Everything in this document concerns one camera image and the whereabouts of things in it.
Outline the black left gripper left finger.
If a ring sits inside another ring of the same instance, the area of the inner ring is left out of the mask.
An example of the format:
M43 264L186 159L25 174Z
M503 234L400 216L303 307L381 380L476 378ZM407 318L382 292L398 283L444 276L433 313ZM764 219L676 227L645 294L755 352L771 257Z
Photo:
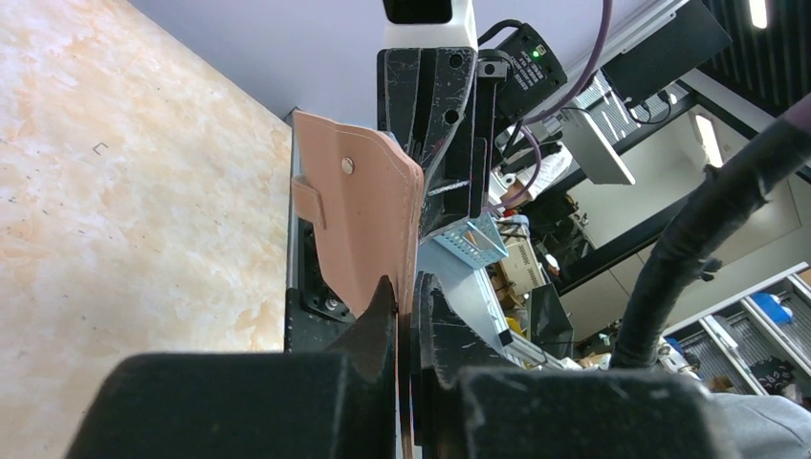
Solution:
M71 458L391 458L393 287L326 349L151 353L107 376Z

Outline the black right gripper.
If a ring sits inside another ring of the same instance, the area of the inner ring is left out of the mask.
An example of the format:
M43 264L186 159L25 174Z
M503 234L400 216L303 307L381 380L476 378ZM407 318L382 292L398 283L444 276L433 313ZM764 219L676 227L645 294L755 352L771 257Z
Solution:
M512 75L495 96L498 124L515 124L567 81L558 58L528 23L497 22L478 37L480 49L505 29L495 49ZM429 239L481 215L487 204L487 136L476 119L477 50L388 48L377 54L378 127L394 136L424 172L419 236Z

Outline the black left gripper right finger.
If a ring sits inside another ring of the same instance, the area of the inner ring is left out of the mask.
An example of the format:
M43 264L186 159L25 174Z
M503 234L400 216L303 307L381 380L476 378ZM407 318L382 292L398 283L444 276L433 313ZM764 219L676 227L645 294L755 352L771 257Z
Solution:
M649 371L523 369L419 273L412 308L412 416L428 458L736 458L707 390Z

